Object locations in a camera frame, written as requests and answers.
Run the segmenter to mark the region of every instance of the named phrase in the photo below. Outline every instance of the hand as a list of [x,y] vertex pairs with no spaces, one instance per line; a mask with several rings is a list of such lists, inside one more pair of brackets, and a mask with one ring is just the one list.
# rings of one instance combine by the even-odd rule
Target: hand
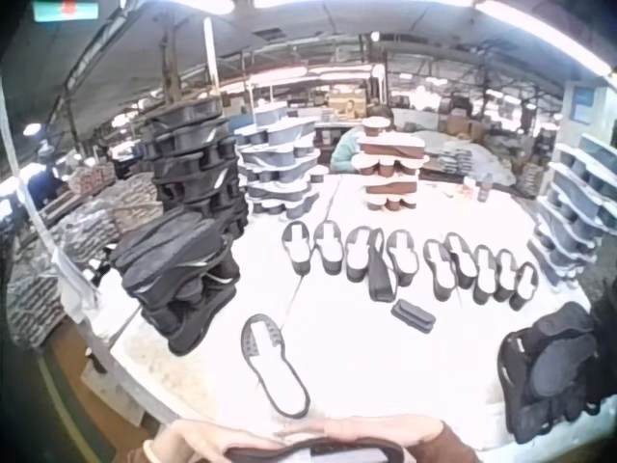
[[283,443],[219,426],[212,422],[179,420],[152,442],[150,449],[161,463],[186,463],[193,454],[211,463],[230,463],[225,453],[234,448],[276,450]]
[[443,423],[420,415],[395,415],[382,418],[352,417],[343,420],[316,419],[291,424],[280,432],[289,435],[302,432],[318,433],[325,437],[353,442],[361,438],[391,441],[403,448],[429,442],[443,431]]

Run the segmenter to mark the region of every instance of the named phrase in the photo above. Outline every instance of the ceiling light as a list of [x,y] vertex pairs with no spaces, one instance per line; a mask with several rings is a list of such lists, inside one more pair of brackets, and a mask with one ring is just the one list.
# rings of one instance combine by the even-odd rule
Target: ceiling light
[[39,130],[42,128],[42,125],[39,123],[29,123],[26,125],[26,128],[23,129],[23,134],[26,137],[32,137],[39,133]]
[[386,67],[384,65],[375,65],[371,75],[373,77],[383,77],[386,75]]
[[310,0],[254,0],[255,8],[271,8],[292,3],[306,3]]
[[494,96],[495,98],[503,98],[503,93],[502,92],[498,92],[497,90],[489,89],[489,90],[486,91],[486,94],[490,95],[490,96]]
[[114,128],[122,127],[123,125],[126,125],[126,124],[128,124],[128,118],[126,117],[125,114],[118,114],[112,120],[112,127]]
[[171,0],[210,14],[229,14],[235,8],[231,0]]
[[515,96],[511,96],[511,95],[506,95],[503,98],[504,101],[507,101],[508,103],[512,103],[512,104],[521,104],[521,100],[519,98],[516,98]]
[[347,80],[347,79],[368,79],[370,72],[330,72],[322,74],[319,78],[323,80]]
[[555,48],[563,51],[583,66],[602,77],[608,76],[611,72],[611,67],[608,63],[562,32],[559,32],[557,29],[530,14],[521,12],[494,0],[487,0],[486,2],[476,5],[475,8],[482,13],[523,29],[538,39],[550,43]]
[[371,71],[372,65],[360,65],[360,66],[331,66],[329,68],[311,68],[310,72],[321,74],[323,72],[348,72],[350,70],[363,70]]
[[447,84],[447,79],[438,79],[437,77],[427,77],[426,82],[433,84],[437,87]]
[[282,68],[276,70],[270,70],[267,72],[262,72],[261,74],[252,75],[249,81],[252,84],[265,84],[270,83],[277,80],[283,79],[293,79],[295,77],[302,77],[307,75],[309,70],[304,66],[298,68]]

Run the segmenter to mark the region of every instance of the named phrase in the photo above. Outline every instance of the white table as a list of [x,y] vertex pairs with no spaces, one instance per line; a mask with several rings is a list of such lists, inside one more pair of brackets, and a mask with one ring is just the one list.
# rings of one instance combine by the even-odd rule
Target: white table
[[589,301],[581,289],[555,293],[544,276],[534,299],[515,313],[507,303],[473,303],[470,290],[457,289],[438,302],[422,257],[428,238],[462,235],[474,248],[486,244],[495,253],[513,252],[519,264],[535,261],[526,249],[532,219],[508,195],[494,191],[481,204],[449,198],[444,189],[421,184],[417,209],[372,212],[362,203],[363,180],[327,177],[320,200],[304,218],[313,231],[326,217],[341,227],[343,238],[360,225],[381,227],[386,237],[409,230],[420,256],[404,298],[437,317],[430,335],[408,327],[390,313],[391,304],[374,303],[367,283],[352,284],[344,273],[325,274],[313,254],[312,269],[301,279],[281,245],[285,226],[278,217],[252,218],[232,251],[242,279],[236,297],[216,316],[201,345],[177,358],[166,342],[139,316],[112,350],[126,372],[178,416],[214,419],[267,433],[284,419],[269,405],[240,351],[240,331],[254,313],[267,313],[280,324],[287,358],[308,387],[310,416],[379,416],[421,413],[450,423],[484,461],[540,461],[602,437],[614,425],[615,397],[598,417],[583,414],[544,437],[518,446],[505,430],[503,395],[496,375],[496,353],[503,337],[538,317],[576,300]]

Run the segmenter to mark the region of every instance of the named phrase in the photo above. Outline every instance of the rubber sole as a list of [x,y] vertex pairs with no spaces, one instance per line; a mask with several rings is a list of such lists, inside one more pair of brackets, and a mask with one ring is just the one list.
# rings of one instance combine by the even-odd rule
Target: rubber sole
[[[324,229],[326,226],[333,228],[334,236],[332,236],[332,240],[335,241],[335,243],[328,245],[323,243],[323,239],[325,236]],[[338,275],[342,270],[343,260],[345,258],[345,254],[343,252],[343,243],[341,241],[340,227],[338,226],[338,224],[332,220],[326,220],[322,222],[315,229],[315,232],[313,233],[313,240],[315,242],[315,248],[317,249],[317,251],[319,251],[319,255],[321,256],[321,261],[323,263],[326,273],[331,276]],[[328,258],[326,256],[326,254],[328,253],[326,252],[325,246],[338,247],[340,250],[340,259],[334,260]]]
[[518,348],[524,330],[507,335],[497,354],[497,375],[503,390],[506,428],[522,445],[552,430],[550,401],[527,401],[524,392],[530,361]]
[[[451,279],[453,280],[453,285],[451,285],[451,287],[450,285],[446,283],[446,281],[440,282],[440,276],[438,275],[440,273],[438,264],[435,261],[433,261],[433,258],[431,258],[431,255],[429,252],[429,247],[431,245],[436,245],[439,247],[441,261],[443,262],[443,263],[440,263],[440,265],[443,266],[443,272],[449,271],[449,273],[451,274]],[[452,292],[457,286],[456,272],[452,268],[453,267],[452,257],[450,256],[450,253],[448,253],[447,250],[444,248],[442,243],[440,243],[436,239],[426,240],[426,242],[424,243],[423,254],[424,254],[424,260],[426,260],[426,263],[431,269],[431,272],[433,272],[433,292],[435,293],[435,298],[440,302],[445,302],[450,298],[450,296],[452,295]]]
[[[285,412],[285,411],[283,411],[281,409],[281,407],[279,406],[277,401],[271,396],[270,390],[268,388],[268,385],[265,383],[264,378],[263,378],[261,372],[254,365],[254,363],[252,361],[253,357],[256,357],[256,356],[259,355],[259,351],[258,351],[258,348],[257,348],[257,343],[256,343],[256,340],[255,340],[255,336],[254,336],[253,331],[252,331],[252,325],[254,323],[258,323],[258,322],[263,322],[266,325],[267,330],[268,330],[268,334],[270,336],[270,341],[272,342],[272,345],[273,346],[279,345],[281,347],[281,361],[289,369],[289,372],[293,375],[293,377],[298,382],[298,385],[300,386],[300,388],[302,389],[302,391],[304,393],[304,396],[305,396],[305,406],[304,406],[303,410],[301,410],[298,413],[289,413],[289,412]],[[258,313],[258,314],[253,315],[251,318],[249,318],[245,322],[244,327],[242,328],[242,335],[241,335],[241,338],[240,338],[240,344],[241,344],[242,355],[244,357],[244,360],[246,361],[246,363],[249,366],[249,368],[255,373],[255,375],[259,379],[259,384],[261,384],[261,387],[263,388],[264,392],[266,393],[266,396],[268,397],[268,400],[270,401],[270,403],[272,404],[274,409],[279,414],[283,415],[284,417],[288,417],[288,418],[300,419],[300,418],[303,418],[304,416],[306,416],[307,413],[309,412],[309,407],[310,407],[309,391],[307,391],[307,388],[305,387],[304,383],[302,382],[302,380],[298,376],[298,373],[296,373],[296,370],[294,369],[294,367],[289,363],[289,361],[285,357],[285,341],[284,341],[284,338],[282,337],[281,330],[279,329],[277,324],[274,322],[274,320],[272,318],[270,318],[268,315],[265,315],[263,313]]]
[[549,344],[538,356],[529,374],[531,393],[538,398],[563,393],[597,347],[595,338],[589,334]]
[[524,350],[542,352],[554,340],[577,338],[593,331],[589,313],[576,302],[567,302],[555,313],[537,319],[521,336]]
[[178,216],[172,222],[168,222],[160,227],[150,238],[127,250],[126,253],[116,260],[116,268],[118,268],[121,273],[126,272],[128,267],[141,256],[154,248],[163,246],[178,238],[180,235],[195,227],[200,220],[201,214],[198,212],[188,212]]
[[125,236],[122,237],[121,241],[118,243],[116,248],[111,252],[109,256],[109,260],[115,266],[116,261],[121,258],[129,249],[137,246],[142,241],[147,240],[153,234],[155,234],[158,229],[165,226],[166,224],[176,220],[179,216],[187,213],[184,207],[178,207],[169,212],[166,212],[162,216],[128,232]]
[[517,272],[519,267],[514,255],[507,249],[502,249],[497,253],[497,291],[495,300],[505,302],[512,297],[517,285]]
[[[337,458],[334,455],[341,453],[340,458],[342,459],[340,461],[387,461],[388,463],[404,463],[407,461],[404,450],[393,442],[383,441],[381,439],[358,439],[353,443],[342,443],[325,437],[298,442],[279,450],[230,449],[225,454],[225,457],[233,463],[272,463],[281,462],[283,460],[295,461],[293,456],[294,453],[301,450],[307,450],[310,456],[316,459],[319,458],[320,455],[328,457],[329,459]],[[358,459],[353,458],[351,455],[344,454],[345,452],[359,452],[363,450],[377,450],[378,453],[375,454],[372,451],[370,457],[361,457],[358,453]]]
[[384,261],[386,239],[382,229],[371,232],[368,247],[368,294],[375,302],[393,302],[396,299],[398,278]]
[[195,306],[184,319],[182,328],[169,338],[170,352],[182,357],[200,345],[216,314],[235,297],[235,294],[235,285],[229,285]]

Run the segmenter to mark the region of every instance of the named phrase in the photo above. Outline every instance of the worker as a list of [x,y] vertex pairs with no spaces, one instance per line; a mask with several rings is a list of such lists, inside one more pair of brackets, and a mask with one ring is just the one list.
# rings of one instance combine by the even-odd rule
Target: worker
[[[379,439],[405,449],[417,463],[479,463],[475,452],[443,422],[419,415],[384,418],[315,419],[291,424],[280,437],[310,433],[335,442],[353,444],[359,439]],[[211,463],[229,463],[229,449],[284,449],[281,440],[258,437],[247,431],[211,422],[174,422],[142,449],[128,455],[128,463],[187,463],[195,457]]]
[[[368,118],[386,118],[391,122],[390,129],[394,128],[394,113],[384,104],[369,106],[366,108],[366,116]],[[330,160],[330,169],[332,172],[340,174],[354,174],[356,172],[356,169],[351,165],[351,158],[360,152],[358,139],[363,135],[364,126],[359,124],[341,137],[338,145],[336,145],[335,152],[332,154],[332,159]]]

